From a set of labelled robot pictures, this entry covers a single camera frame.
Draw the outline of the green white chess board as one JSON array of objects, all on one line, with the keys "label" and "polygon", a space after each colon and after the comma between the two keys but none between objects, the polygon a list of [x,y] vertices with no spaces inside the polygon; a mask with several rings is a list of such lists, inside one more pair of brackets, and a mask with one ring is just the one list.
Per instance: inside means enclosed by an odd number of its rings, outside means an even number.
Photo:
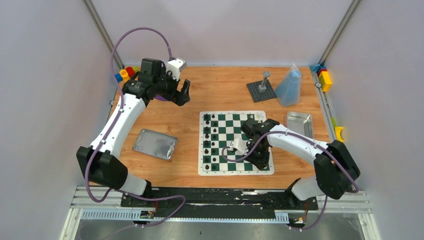
[{"label": "green white chess board", "polygon": [[272,154],[269,155],[269,165],[261,170],[246,160],[231,162],[222,157],[222,149],[229,146],[233,140],[238,138],[243,141],[248,140],[241,131],[241,126],[249,118],[260,122],[267,119],[263,110],[200,112],[198,145],[198,174],[200,176],[274,174]]}]

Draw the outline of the silver metal tin box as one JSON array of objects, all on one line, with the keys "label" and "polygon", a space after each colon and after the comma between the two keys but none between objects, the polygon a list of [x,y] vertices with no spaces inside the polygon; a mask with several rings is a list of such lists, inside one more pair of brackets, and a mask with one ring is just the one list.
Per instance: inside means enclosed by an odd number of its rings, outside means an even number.
[{"label": "silver metal tin box", "polygon": [[289,111],[286,116],[286,127],[308,138],[314,138],[313,120],[309,113]]}]

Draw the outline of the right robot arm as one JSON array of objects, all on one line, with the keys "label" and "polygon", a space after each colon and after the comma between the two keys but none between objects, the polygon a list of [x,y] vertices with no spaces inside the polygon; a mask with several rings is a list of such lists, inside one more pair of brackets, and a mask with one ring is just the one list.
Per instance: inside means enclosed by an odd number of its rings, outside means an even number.
[{"label": "right robot arm", "polygon": [[234,139],[230,150],[241,153],[242,160],[260,170],[268,165],[270,148],[290,152],[313,166],[313,176],[297,179],[287,188],[285,201],[290,208],[298,209],[312,197],[326,195],[338,200],[346,192],[358,191],[355,181],[361,172],[343,142],[315,140],[270,118],[263,122],[249,118],[241,131],[247,140]]}]

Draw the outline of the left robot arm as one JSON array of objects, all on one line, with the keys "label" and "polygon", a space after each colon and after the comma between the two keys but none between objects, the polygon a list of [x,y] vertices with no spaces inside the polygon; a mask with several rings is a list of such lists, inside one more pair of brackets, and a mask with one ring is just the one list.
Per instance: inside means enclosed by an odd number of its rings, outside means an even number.
[{"label": "left robot arm", "polygon": [[120,98],[106,125],[88,147],[81,146],[77,150],[76,157],[86,183],[134,194],[135,202],[142,207],[152,203],[150,182],[129,173],[119,157],[136,119],[156,96],[178,106],[190,101],[189,80],[178,90],[180,75],[186,66],[181,58],[172,58],[167,63],[144,58],[140,71],[123,78]]}]

